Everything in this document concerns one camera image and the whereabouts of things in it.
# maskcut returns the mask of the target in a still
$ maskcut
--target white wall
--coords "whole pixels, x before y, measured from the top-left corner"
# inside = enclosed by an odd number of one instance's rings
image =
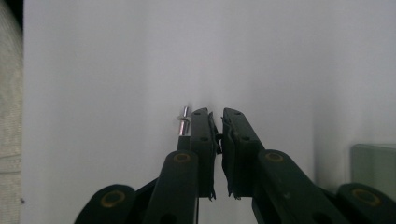
[[[71,223],[99,189],[139,189],[182,106],[241,110],[320,186],[355,143],[396,134],[396,2],[26,1],[21,223]],[[255,223],[218,157],[201,223]]]

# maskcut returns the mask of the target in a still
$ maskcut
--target metal screw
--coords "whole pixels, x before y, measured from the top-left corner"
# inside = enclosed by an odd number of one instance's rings
[[[187,113],[189,112],[189,107],[184,106],[183,114],[178,116],[177,119],[180,120],[180,126],[178,128],[178,135],[183,136],[186,135],[188,129],[189,129],[189,124],[190,124],[190,118],[187,117]]]

